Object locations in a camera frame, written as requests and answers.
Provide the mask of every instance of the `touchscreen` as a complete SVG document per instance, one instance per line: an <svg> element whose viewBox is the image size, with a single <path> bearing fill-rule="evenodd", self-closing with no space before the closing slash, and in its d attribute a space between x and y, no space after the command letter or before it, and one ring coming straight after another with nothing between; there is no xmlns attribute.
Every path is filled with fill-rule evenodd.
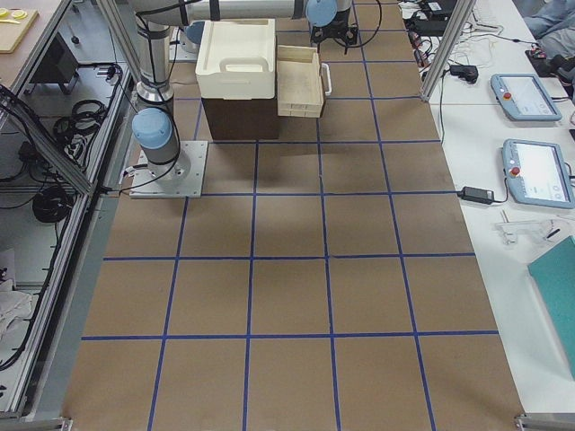
<svg viewBox="0 0 575 431"><path fill-rule="evenodd" d="M567 202L561 166L555 148L546 145L516 144L525 196Z"/></svg>
<svg viewBox="0 0 575 431"><path fill-rule="evenodd" d="M531 76L502 76L517 109L524 115L553 115L554 111Z"/></svg>

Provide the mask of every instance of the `white storage box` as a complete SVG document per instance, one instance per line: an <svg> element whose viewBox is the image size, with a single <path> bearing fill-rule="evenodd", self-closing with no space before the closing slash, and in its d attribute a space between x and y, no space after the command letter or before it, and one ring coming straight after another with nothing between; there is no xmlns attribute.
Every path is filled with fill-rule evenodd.
<svg viewBox="0 0 575 431"><path fill-rule="evenodd" d="M317 48L278 45L278 115L281 117L313 117L322 115L325 104L322 69Z"/></svg>
<svg viewBox="0 0 575 431"><path fill-rule="evenodd" d="M205 99L272 99L276 93L275 21L206 21L196 76Z"/></svg>

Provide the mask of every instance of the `white box handle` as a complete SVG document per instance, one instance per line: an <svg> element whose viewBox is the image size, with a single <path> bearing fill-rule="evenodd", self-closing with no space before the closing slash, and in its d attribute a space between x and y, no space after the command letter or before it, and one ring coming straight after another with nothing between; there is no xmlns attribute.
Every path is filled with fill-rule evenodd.
<svg viewBox="0 0 575 431"><path fill-rule="evenodd" d="M322 70L325 71L325 76L327 77L327 91L326 96L332 95L332 74L330 73L330 67L326 63L322 63Z"/></svg>
<svg viewBox="0 0 575 431"><path fill-rule="evenodd" d="M258 65L261 66L262 72L269 72L270 68L268 66L268 60L264 57L228 57L223 58L219 62L219 70L221 72L226 72L227 67L230 65L235 66L251 66L251 65Z"/></svg>

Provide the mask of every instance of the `white desk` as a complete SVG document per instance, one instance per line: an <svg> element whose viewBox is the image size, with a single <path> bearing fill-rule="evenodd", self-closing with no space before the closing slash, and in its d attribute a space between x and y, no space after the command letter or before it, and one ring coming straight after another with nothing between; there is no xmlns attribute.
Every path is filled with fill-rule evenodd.
<svg viewBox="0 0 575 431"><path fill-rule="evenodd" d="M489 4L493 15L503 24L504 30L500 36L510 39L535 41L512 1L477 1ZM454 48L451 56L451 59L458 63L478 66L479 79L477 83L468 84L456 76L446 75L443 91L444 104L497 104L490 86L492 75L533 74L535 72L525 55L525 51L531 48L530 45L498 39L488 35L481 36L481 34L485 33L464 35L462 37L463 41ZM543 81L545 88L552 97L566 96L565 91L556 78L545 78ZM430 103L439 103L440 88L441 84L438 84L431 95Z"/></svg>
<svg viewBox="0 0 575 431"><path fill-rule="evenodd" d="M502 36L533 40L511 0L478 1L490 4L493 14L505 27ZM575 128L570 123L571 113L575 111L571 101L557 103L563 115L561 121L516 122L506 118L492 94L491 75L534 73L524 53L528 48L525 43L493 37L456 48L458 52L466 51L469 64L486 65L479 68L480 77L475 85L451 75L445 77L444 151L457 189L463 186L491 189L496 199L503 199L500 149L505 139L511 137L559 144L565 161L575 166L575 142L567 130ZM456 57L460 63L467 63L466 59ZM565 96L556 78L546 78L544 84L553 97ZM430 101L438 130L440 86L438 84ZM511 222L543 221L558 215L575 219L575 211L520 205L512 197L503 205L490 207L461 201L461 208L525 411L575 412L575 381L535 281L527 270L527 265L553 244L537 244L528 235L519 235L518 243L508 246L495 227L504 221L501 210L505 210ZM566 222L575 233L575 221Z"/></svg>
<svg viewBox="0 0 575 431"><path fill-rule="evenodd" d="M438 122L438 106L431 108ZM444 150L458 189L492 189L497 199L505 197L500 148L509 137L560 144L565 161L575 164L575 142L565 128L510 128L494 105L444 106L443 117ZM575 218L575 211L519 205L512 197L501 206L461 206L526 412L574 412L575 381L526 267L552 244L539 246L519 235L517 245L506 246L495 224L503 222L502 209L516 222ZM575 233L575 221L569 223Z"/></svg>

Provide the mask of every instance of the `electronic device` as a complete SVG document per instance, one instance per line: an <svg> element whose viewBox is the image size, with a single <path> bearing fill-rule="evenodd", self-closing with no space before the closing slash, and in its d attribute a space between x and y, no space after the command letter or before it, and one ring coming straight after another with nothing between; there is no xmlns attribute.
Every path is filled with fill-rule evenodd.
<svg viewBox="0 0 575 431"><path fill-rule="evenodd" d="M562 118L537 75L496 74L491 77L491 88L510 119L557 121Z"/></svg>
<svg viewBox="0 0 575 431"><path fill-rule="evenodd" d="M416 17L403 22L408 31L415 31L420 36L443 36L447 28L447 21L429 21Z"/></svg>
<svg viewBox="0 0 575 431"><path fill-rule="evenodd" d="M469 200L470 202L477 202L479 204L491 205L495 202L492 190L477 189L475 187L463 187L457 192L457 197L462 200Z"/></svg>
<svg viewBox="0 0 575 431"><path fill-rule="evenodd" d="M463 79L469 84L475 84L479 78L477 66L449 65L449 73Z"/></svg>
<svg viewBox="0 0 575 431"><path fill-rule="evenodd" d="M501 26L498 24L489 3L485 1L475 2L469 15L469 22L473 29L477 31L495 32L501 30Z"/></svg>
<svg viewBox="0 0 575 431"><path fill-rule="evenodd" d="M454 9L457 0L422 0L421 11L430 21L447 21Z"/></svg>
<svg viewBox="0 0 575 431"><path fill-rule="evenodd" d="M501 153L509 192L517 202L575 208L569 173L557 144L508 139Z"/></svg>
<svg viewBox="0 0 575 431"><path fill-rule="evenodd" d="M553 75L553 70L549 61L547 60L547 56L545 53L539 48L532 48L525 51L525 55L533 66L534 70L537 72L537 76L540 78L549 78Z"/></svg>

